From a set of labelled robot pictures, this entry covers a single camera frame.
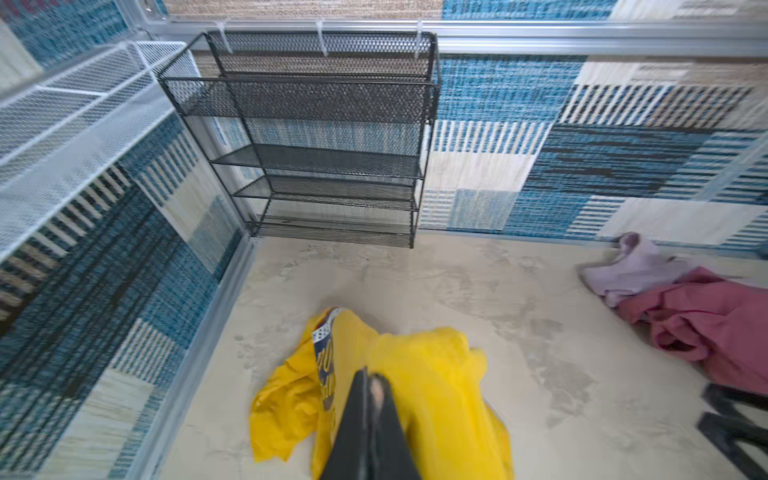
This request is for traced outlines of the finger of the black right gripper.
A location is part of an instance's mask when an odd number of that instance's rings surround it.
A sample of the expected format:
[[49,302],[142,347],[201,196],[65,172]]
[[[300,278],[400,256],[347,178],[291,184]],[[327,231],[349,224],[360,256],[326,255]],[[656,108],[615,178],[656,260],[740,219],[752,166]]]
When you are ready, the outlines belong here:
[[767,469],[742,448],[746,444],[767,453],[766,429],[710,412],[702,414],[697,428],[747,479],[767,480]]
[[702,393],[702,398],[722,416],[742,416],[736,404],[747,405],[761,411],[767,410],[766,396],[725,385],[708,384]]

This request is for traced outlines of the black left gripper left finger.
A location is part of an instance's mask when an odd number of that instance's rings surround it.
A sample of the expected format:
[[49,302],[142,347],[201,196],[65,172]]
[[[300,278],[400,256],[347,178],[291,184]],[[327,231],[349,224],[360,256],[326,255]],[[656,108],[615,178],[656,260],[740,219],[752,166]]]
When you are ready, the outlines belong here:
[[369,476],[370,387],[365,368],[357,371],[321,480],[364,480]]

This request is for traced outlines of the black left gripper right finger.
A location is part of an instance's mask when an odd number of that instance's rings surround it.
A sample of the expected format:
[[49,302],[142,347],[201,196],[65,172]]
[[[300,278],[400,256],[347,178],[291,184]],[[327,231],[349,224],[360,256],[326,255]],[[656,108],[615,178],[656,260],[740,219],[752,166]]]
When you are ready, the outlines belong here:
[[371,479],[419,480],[421,478],[400,424],[387,379],[370,377],[372,395],[371,437],[368,448]]

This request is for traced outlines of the yellow printed t-shirt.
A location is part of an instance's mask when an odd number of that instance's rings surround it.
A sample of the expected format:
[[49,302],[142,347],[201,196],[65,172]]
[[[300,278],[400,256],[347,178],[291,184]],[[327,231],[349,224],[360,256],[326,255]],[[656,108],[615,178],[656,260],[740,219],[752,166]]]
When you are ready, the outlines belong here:
[[391,385],[399,431],[422,478],[513,478],[509,434],[481,391],[481,350],[447,327],[379,333],[340,307],[308,320],[294,352],[256,394],[249,413],[255,461],[286,461],[314,436],[310,472],[319,478],[362,369]]

